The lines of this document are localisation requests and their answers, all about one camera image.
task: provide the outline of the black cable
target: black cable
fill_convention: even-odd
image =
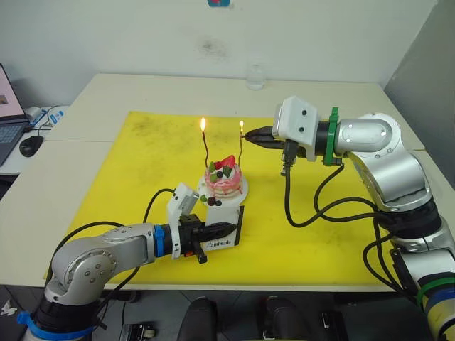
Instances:
[[[291,195],[291,174],[290,174],[291,173],[291,169],[290,169],[290,167],[285,167],[284,170],[286,172],[286,187],[285,187],[285,190],[284,190],[284,211],[286,213],[286,218],[287,218],[289,224],[291,224],[294,227],[305,227],[305,226],[308,226],[312,222],[317,220],[319,217],[321,217],[325,212],[330,210],[331,208],[333,208],[333,207],[335,207],[335,206],[337,206],[339,204],[342,204],[344,202],[358,201],[358,199],[359,199],[358,197],[345,197],[343,199],[338,199],[338,200],[336,200],[334,202],[331,202],[327,206],[323,207],[321,210],[319,210],[313,217],[309,218],[307,221],[301,222],[301,223],[297,223],[297,222],[295,222],[292,219],[291,210],[290,210],[290,206],[289,206],[289,197]],[[336,218],[336,219],[337,219],[337,222],[350,222],[350,221],[353,221],[353,220],[359,220],[359,219],[364,219],[364,218],[382,218],[382,219],[385,219],[385,217],[383,215],[381,215],[380,213],[378,213],[378,212],[362,213],[362,214],[359,214],[359,215],[352,215],[350,217],[343,217],[343,218]]]
[[[375,230],[376,240],[379,240],[381,238],[381,234],[380,234],[380,230],[379,230],[379,223],[376,219],[373,220],[373,226],[374,226],[374,230]],[[389,268],[387,267],[387,264],[385,263],[384,254],[382,253],[382,243],[377,243],[376,249],[378,251],[379,264],[381,265],[381,268],[384,271],[387,278],[389,279],[390,283],[397,286],[398,288],[401,288],[401,285],[398,282],[396,282],[395,278],[390,273]]]
[[[314,199],[313,199],[313,206],[314,206],[314,210],[316,212],[318,212],[320,209],[319,209],[319,195],[321,194],[321,191],[323,190],[323,188],[330,182],[330,180],[332,180],[333,178],[335,178],[339,173],[341,173],[341,171],[344,169],[344,163],[341,164],[340,167],[338,167],[332,174],[330,174],[319,186],[318,186],[318,189],[316,190],[316,192],[314,193]],[[374,202],[371,202],[363,197],[351,197],[352,200],[351,201],[356,201],[356,202],[361,202],[363,204],[366,204],[368,206],[370,206],[373,211],[377,212],[378,211],[378,207],[375,205]],[[345,220],[345,217],[344,218],[334,218],[334,217],[328,217],[327,215],[322,215],[321,218],[325,219],[325,220],[328,220],[329,222],[344,222]]]
[[[124,226],[123,224],[120,224],[118,222],[91,222],[89,224],[86,224],[84,226],[81,226],[77,229],[75,229],[74,231],[70,232],[65,238],[63,238],[61,240],[60,243],[58,243],[57,247],[55,248],[55,251],[52,255],[52,258],[50,259],[50,263],[49,263],[49,269],[48,269],[48,275],[46,276],[46,279],[45,279],[45,286],[48,285],[49,281],[52,279],[52,275],[53,275],[53,272],[52,272],[52,259],[54,258],[55,254],[57,253],[57,251],[59,249],[61,249],[61,247],[63,245],[65,245],[65,243],[71,239],[73,236],[75,236],[77,233],[81,232],[81,231],[84,231],[85,229],[88,229],[89,227],[94,227],[94,226],[99,226],[99,225],[110,225],[110,226],[115,226],[115,227],[120,227],[120,226]]]
[[[123,282],[121,282],[118,286],[114,288],[110,293],[107,294],[105,299],[98,305],[97,310],[95,311],[94,318],[100,313],[102,308],[107,305],[107,302],[112,298],[112,296],[116,295],[121,288],[125,286],[134,276],[136,276],[137,272],[139,271],[140,266],[134,268],[133,272],[131,272],[128,277],[126,277]]]
[[[149,206],[147,206],[147,209],[145,210],[145,215],[142,220],[143,223],[147,222],[147,218],[149,217],[151,205],[154,203],[155,199],[162,194],[163,192],[170,192],[173,193],[175,190],[172,190],[170,188],[162,188],[158,192],[155,193],[155,195],[150,199]]]
[[[100,323],[97,324],[97,326],[95,327],[95,329],[93,329],[92,332],[96,331],[96,329],[98,329],[98,326],[102,323],[102,321],[105,319],[105,316],[106,316],[106,312],[107,312],[107,309],[109,308],[109,302],[107,302],[106,306],[105,306],[105,311],[104,313],[102,314],[101,318],[100,318]]]
[[[374,242],[371,242],[369,243],[369,245],[367,245],[364,250],[363,250],[363,253],[362,253],[362,259],[363,259],[363,263],[365,264],[365,267],[367,268],[367,270],[379,281],[381,281],[382,283],[384,283],[386,286],[388,286],[389,288],[391,288],[392,290],[394,291],[397,291],[398,293],[402,294],[404,297],[406,297],[408,300],[410,300],[411,302],[413,302],[415,304],[415,299],[414,297],[412,297],[410,294],[408,294],[406,291],[404,291],[402,288],[400,288],[399,286],[396,286],[395,284],[393,283],[390,283],[389,281],[387,281],[385,278],[383,278],[380,274],[378,274],[376,272],[375,269],[373,269],[373,267],[371,266],[370,262],[368,261],[368,252],[373,248],[373,247],[377,247],[379,244],[382,244],[383,242],[386,242],[387,240],[390,240],[393,238],[393,233],[389,233],[387,236],[385,237],[381,237],[379,239],[376,239]]]
[[[125,307],[127,306],[127,302],[123,302],[123,308],[122,308],[122,324],[120,327],[120,334],[119,334],[119,341],[120,338],[122,337],[122,331],[123,331],[123,325],[125,324]]]

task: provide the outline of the table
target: table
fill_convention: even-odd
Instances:
[[[66,111],[68,108],[67,106],[57,106],[57,107],[43,107],[41,108],[42,110],[49,110],[51,108],[51,112],[54,113],[58,110],[60,111]],[[45,124],[47,122],[47,116],[44,115],[41,117],[41,119],[36,123],[36,126],[40,126],[41,124]],[[40,135],[44,136],[45,140],[47,139],[47,135],[49,134],[49,129],[52,128],[52,126],[43,128],[40,130]],[[37,131],[29,131],[28,133],[25,133],[22,137],[21,140],[16,144],[14,147],[13,151],[8,155],[8,158],[5,160],[3,165],[0,166],[0,176],[2,175],[18,175],[20,174],[31,162],[32,159],[35,158],[35,155],[31,156],[30,158],[26,158],[21,154],[19,151],[19,145],[21,142],[25,139],[28,139],[29,137],[36,136],[38,135]]]
[[[90,188],[128,111],[265,117],[272,116],[276,104],[292,94],[318,106],[322,117],[327,117],[335,104],[340,107],[341,118],[357,117],[368,111],[393,115],[401,124],[408,149],[415,150],[427,171],[440,212],[449,225],[455,226],[451,207],[455,192],[377,85],[280,81],[268,82],[263,90],[252,92],[243,80],[97,75],[49,133],[29,167],[0,202],[0,257],[8,259],[2,264],[0,283],[44,284],[43,272],[53,250]],[[181,287],[143,285],[129,288]],[[262,286],[248,289],[384,291],[385,287]]]

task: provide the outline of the laptop keyboard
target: laptop keyboard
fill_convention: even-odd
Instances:
[[[22,126],[0,126],[0,144],[9,144],[14,140]]]

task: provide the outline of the paper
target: paper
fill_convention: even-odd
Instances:
[[[12,308],[11,307],[11,302],[9,300],[7,300],[5,302],[5,305],[1,308],[0,315],[11,316],[11,315],[14,315],[14,313],[16,311],[17,311],[17,308]]]

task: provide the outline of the candle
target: candle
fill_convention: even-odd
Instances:
[[[207,142],[205,141],[205,119],[200,119],[200,130],[202,131],[202,140],[204,141],[205,146],[205,167],[208,167],[207,160],[208,160],[208,148]]]
[[[239,167],[240,167],[240,157],[242,156],[242,153],[243,153],[242,138],[243,138],[243,121],[240,121],[240,135],[239,135],[239,143],[240,143]]]

